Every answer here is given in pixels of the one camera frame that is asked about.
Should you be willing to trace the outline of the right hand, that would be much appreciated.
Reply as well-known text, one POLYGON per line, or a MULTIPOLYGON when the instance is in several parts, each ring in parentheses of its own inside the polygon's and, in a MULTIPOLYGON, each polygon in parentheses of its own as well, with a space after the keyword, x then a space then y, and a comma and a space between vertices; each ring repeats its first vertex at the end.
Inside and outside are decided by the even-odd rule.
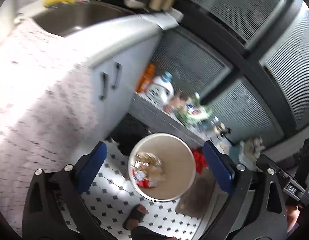
POLYGON ((291 231, 293 226, 295 226, 297 219, 300 215, 300 211, 297 206, 286 205, 287 214, 287 231, 291 231))

